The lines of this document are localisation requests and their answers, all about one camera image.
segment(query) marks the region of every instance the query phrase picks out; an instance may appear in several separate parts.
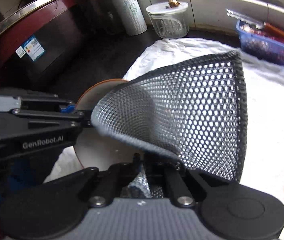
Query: black countertop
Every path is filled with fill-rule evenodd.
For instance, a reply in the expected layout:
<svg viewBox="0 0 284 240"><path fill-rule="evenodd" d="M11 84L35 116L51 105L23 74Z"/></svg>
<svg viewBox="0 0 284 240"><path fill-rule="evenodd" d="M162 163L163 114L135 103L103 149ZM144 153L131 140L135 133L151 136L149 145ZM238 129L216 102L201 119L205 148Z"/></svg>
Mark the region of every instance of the black countertop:
<svg viewBox="0 0 284 240"><path fill-rule="evenodd" d="M215 40L235 48L240 47L238 37L221 33L190 30L186 37ZM90 38L46 91L76 102L94 84L106 79L122 78L143 51L159 39L151 27L136 36L122 33Z"/></svg>

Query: blue plastic basket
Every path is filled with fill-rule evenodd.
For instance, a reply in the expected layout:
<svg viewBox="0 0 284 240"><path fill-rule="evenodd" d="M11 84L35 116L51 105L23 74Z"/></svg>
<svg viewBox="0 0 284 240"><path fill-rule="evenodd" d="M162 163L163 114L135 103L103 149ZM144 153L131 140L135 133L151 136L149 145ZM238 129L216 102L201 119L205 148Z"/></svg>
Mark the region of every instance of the blue plastic basket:
<svg viewBox="0 0 284 240"><path fill-rule="evenodd" d="M246 23L242 21L238 21L236 24L242 50L259 59L284 65L284 44L263 36L247 33L240 29L240 26L244 24Z"/></svg>

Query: blue sticker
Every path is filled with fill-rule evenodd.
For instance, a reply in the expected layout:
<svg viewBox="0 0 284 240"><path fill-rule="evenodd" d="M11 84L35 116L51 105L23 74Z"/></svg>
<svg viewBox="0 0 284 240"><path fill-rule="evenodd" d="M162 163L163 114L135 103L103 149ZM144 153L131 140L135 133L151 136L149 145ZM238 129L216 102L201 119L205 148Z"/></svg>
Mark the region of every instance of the blue sticker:
<svg viewBox="0 0 284 240"><path fill-rule="evenodd" d="M36 61L45 52L45 49L43 49L34 35L22 44L22 48L33 61Z"/></svg>

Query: orange rim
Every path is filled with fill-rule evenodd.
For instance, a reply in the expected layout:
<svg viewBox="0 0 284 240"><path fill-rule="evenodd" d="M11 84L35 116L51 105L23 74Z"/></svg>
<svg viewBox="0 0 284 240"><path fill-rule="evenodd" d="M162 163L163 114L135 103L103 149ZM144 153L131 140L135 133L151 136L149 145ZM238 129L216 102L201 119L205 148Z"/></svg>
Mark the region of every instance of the orange rim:
<svg viewBox="0 0 284 240"><path fill-rule="evenodd" d="M100 84L103 84L103 83L105 83L105 82L109 82L109 81L124 81L124 82L128 82L128 80L125 80L125 79L122 79L122 78L113 78L113 79L103 80L103 81L101 81L101 82L99 82L99 83L97 83L97 84L91 86L88 90L86 90L86 91L81 95L81 97L80 97L80 99L77 101L76 105L80 102L80 100L82 99L82 97L83 97L87 92L89 92L92 88L94 88L94 87L96 87L96 86L98 86L98 85L100 85ZM75 150L75 148L74 148L74 145L73 145L73 149L74 149L75 155L76 155L76 157L77 157L77 159L78 159L80 165L81 165L82 168L84 169L84 166L83 166L83 164L82 164L81 161L80 161L80 158L77 156L77 153L76 153L76 150Z"/></svg>
<svg viewBox="0 0 284 240"><path fill-rule="evenodd" d="M98 85L100 85L100 84L103 84L103 83L105 83L105 82L109 82L109 81L125 81L125 82L128 82L128 80L125 80L125 79L122 79L122 78L113 78L113 79L103 80L103 81L101 81L101 82L99 82L99 83L97 83L97 84L91 86L88 90L86 90L86 91L81 95L80 99L77 101L76 106L77 106L77 104L81 101L82 97L83 97L87 92L89 92L92 88L94 88L94 87L96 87L96 86L98 86Z"/></svg>

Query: gray ribbed panel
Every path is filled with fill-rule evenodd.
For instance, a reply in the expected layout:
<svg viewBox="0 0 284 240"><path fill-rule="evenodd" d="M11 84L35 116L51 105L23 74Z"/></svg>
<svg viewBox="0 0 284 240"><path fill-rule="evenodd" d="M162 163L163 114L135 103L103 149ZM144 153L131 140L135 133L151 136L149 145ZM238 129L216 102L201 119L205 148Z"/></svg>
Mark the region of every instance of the gray ribbed panel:
<svg viewBox="0 0 284 240"><path fill-rule="evenodd" d="M84 220L59 240L222 240L207 230L191 209L169 199L115 198L90 209Z"/></svg>

